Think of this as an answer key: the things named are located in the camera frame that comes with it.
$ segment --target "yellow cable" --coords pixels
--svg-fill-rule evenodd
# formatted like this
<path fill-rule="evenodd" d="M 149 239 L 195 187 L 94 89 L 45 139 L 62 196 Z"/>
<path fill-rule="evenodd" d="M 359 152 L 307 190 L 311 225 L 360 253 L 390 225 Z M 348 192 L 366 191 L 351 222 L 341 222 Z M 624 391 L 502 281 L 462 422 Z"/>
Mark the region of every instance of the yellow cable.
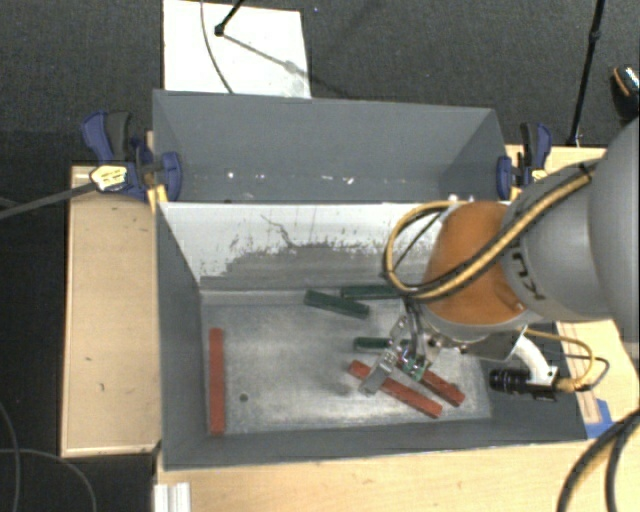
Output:
<path fill-rule="evenodd" d="M 393 246 L 395 244 L 396 238 L 400 234 L 400 232 L 418 215 L 427 214 L 429 211 L 442 211 L 443 208 L 449 208 L 454 204 L 464 204 L 466 201 L 433 201 L 431 203 L 425 203 L 420 206 L 415 207 L 413 210 L 410 210 L 408 213 L 403 215 L 400 220 L 396 223 L 395 227 L 391 231 L 389 235 L 389 239 L 387 241 L 387 245 L 384 249 L 384 261 L 385 268 L 387 269 L 387 278 L 391 281 L 391 284 L 395 286 L 398 290 L 403 292 L 411 292 L 411 289 L 407 287 L 398 276 L 393 269 Z"/>
<path fill-rule="evenodd" d="M 560 201 L 561 199 L 567 197 L 573 192 L 581 189 L 582 187 L 589 184 L 591 181 L 590 174 L 582 174 L 577 178 L 573 179 L 571 182 L 566 185 L 554 190 L 548 196 L 544 197 L 539 203 L 537 203 L 531 210 L 527 211 L 520 220 L 518 220 L 512 227 L 507 231 L 496 243 L 487 251 L 487 253 L 475 261 L 472 265 L 467 267 L 465 270 L 460 272 L 456 277 L 446 281 L 439 287 L 422 293 L 416 293 L 415 289 L 406 286 L 398 277 L 396 276 L 393 270 L 393 245 L 395 243 L 396 237 L 400 234 L 402 229 L 406 226 L 408 222 L 413 220 L 414 217 L 419 215 L 420 213 L 428 212 L 430 210 L 441 210 L 443 207 L 449 207 L 452 204 L 455 204 L 451 201 L 435 201 L 432 203 L 426 203 L 424 205 L 418 206 L 414 208 L 409 213 L 404 215 L 400 221 L 396 224 L 389 236 L 389 240 L 387 242 L 387 246 L 385 247 L 384 252 L 384 260 L 385 267 L 387 270 L 387 278 L 391 282 L 391 284 L 396 287 L 398 290 L 404 293 L 409 293 L 413 298 L 416 299 L 435 299 L 440 295 L 443 295 L 452 289 L 456 288 L 460 284 L 464 283 L 471 279 L 476 273 L 481 271 L 483 267 L 491 261 L 494 257 L 496 257 L 501 251 L 503 251 L 515 238 L 517 238 L 535 219 L 541 214 L 544 210 L 551 207 L 554 203 Z"/>
<path fill-rule="evenodd" d="M 575 338 L 559 336 L 557 334 L 549 334 L 547 332 L 537 331 L 535 329 L 527 329 L 525 331 L 525 334 L 538 336 L 540 338 L 547 338 L 550 340 L 564 341 L 565 343 L 578 345 L 579 347 L 584 349 L 589 356 L 589 364 L 585 372 L 580 377 L 558 379 L 558 382 L 556 383 L 556 389 L 558 391 L 564 391 L 565 393 L 573 393 L 574 391 L 579 390 L 582 386 L 585 385 L 587 377 L 591 374 L 591 371 L 593 370 L 593 366 L 595 364 L 595 355 L 593 354 L 593 350 L 591 350 L 591 347 L 589 345 L 587 345 L 584 341 L 580 341 Z"/>

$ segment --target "gray carpet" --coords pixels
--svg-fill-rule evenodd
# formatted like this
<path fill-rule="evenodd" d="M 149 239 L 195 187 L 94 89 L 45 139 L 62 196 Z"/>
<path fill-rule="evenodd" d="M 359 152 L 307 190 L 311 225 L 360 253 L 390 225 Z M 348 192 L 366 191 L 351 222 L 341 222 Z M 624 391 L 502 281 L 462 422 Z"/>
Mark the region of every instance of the gray carpet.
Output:
<path fill-rule="evenodd" d="M 247 5 L 303 12 L 317 97 L 495 108 L 507 142 L 540 121 L 569 134 L 595 0 L 265 0 Z M 103 108 L 151 127 L 151 90 L 162 85 L 160 0 L 0 1 L 0 197 L 35 199 L 63 189 L 73 160 L 91 158 L 78 126 Z M 640 3 L 609 2 L 583 113 L 584 144 L 619 130 L 611 68 L 638 65 Z M 0 401 L 21 444 L 55 452 L 61 375 L 65 210 L 0 224 Z M 0 447 L 9 438 L 0 426 Z M 57 466 L 27 462 L 22 510 L 89 510 L 67 494 Z M 149 457 L 83 465 L 100 510 L 149 507 Z M 0 512 L 12 467 L 0 459 Z"/>

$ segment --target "green block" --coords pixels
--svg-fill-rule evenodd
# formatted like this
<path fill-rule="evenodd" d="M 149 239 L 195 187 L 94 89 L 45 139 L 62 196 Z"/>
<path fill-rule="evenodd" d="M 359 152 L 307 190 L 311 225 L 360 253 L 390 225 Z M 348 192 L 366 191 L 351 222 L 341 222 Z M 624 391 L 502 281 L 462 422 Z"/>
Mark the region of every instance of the green block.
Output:
<path fill-rule="evenodd" d="M 402 340 L 401 345 L 406 346 L 409 340 Z M 360 352 L 381 352 L 389 346 L 389 338 L 376 338 L 370 336 L 358 336 L 353 339 L 353 349 Z"/>
<path fill-rule="evenodd" d="M 398 292 L 390 284 L 371 284 L 360 286 L 343 286 L 340 296 L 349 300 L 385 300 L 397 299 Z"/>
<path fill-rule="evenodd" d="M 315 290 L 307 290 L 307 293 L 304 295 L 304 303 L 307 306 L 324 309 L 340 315 L 360 318 L 361 320 L 369 316 L 369 306 L 366 304 L 316 292 Z"/>

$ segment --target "gray bin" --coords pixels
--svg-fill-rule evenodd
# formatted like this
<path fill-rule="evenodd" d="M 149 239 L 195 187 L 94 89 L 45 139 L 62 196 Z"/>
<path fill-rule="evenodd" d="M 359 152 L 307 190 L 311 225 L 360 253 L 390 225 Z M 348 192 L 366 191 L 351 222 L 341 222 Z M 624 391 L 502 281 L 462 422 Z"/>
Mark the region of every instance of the gray bin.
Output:
<path fill-rule="evenodd" d="M 437 420 L 364 397 L 346 368 L 373 356 L 352 339 L 386 336 L 402 304 L 371 302 L 359 320 L 302 303 L 307 288 L 382 282 L 386 237 L 415 202 L 495 199 L 504 146 L 492 111 L 158 91 L 154 132 L 156 152 L 178 151 L 184 168 L 181 201 L 157 215 L 166 468 L 584 438 L 573 396 L 495 393 L 492 365 L 456 352 L 433 370 L 467 399 L 456 409 L 435 398 Z M 421 274 L 432 242 L 407 272 Z M 221 437 L 207 428 L 212 327 L 225 333 Z"/>

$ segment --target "red stick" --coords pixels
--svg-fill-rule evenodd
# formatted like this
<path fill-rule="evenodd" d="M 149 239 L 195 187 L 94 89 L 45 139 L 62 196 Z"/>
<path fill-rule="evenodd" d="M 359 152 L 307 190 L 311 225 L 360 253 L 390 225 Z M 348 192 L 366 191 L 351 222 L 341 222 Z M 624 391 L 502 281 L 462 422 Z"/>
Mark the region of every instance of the red stick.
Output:
<path fill-rule="evenodd" d="M 223 340 L 222 329 L 209 329 L 209 432 L 214 436 L 225 430 Z"/>
<path fill-rule="evenodd" d="M 363 380 L 369 375 L 370 371 L 371 368 L 369 366 L 357 360 L 353 361 L 351 366 L 349 366 L 349 373 L 360 380 Z M 431 418 L 438 418 L 442 413 L 442 405 L 438 402 L 434 402 L 430 398 L 416 393 L 413 389 L 391 378 L 387 378 L 387 380 L 384 381 L 380 390 Z"/>
<path fill-rule="evenodd" d="M 462 391 L 429 370 L 425 370 L 420 382 L 454 407 L 458 407 L 464 402 L 465 396 Z"/>

